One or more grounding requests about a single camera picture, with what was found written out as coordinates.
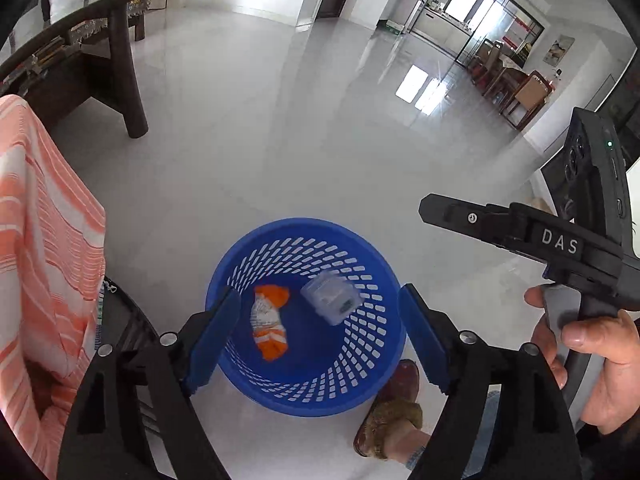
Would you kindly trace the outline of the person's right hand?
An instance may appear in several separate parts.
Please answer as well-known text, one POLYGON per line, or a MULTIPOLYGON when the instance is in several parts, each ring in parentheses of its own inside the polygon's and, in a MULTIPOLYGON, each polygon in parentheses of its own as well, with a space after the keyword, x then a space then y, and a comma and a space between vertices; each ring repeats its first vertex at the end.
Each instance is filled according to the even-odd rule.
POLYGON ((639 334, 634 320, 620 310, 616 318, 590 318, 565 325, 556 338, 546 318, 536 325, 532 343, 546 359, 563 388, 567 371, 558 359, 558 343, 580 353, 604 357, 603 370, 584 410, 582 421, 606 436, 620 429, 639 409, 639 334))

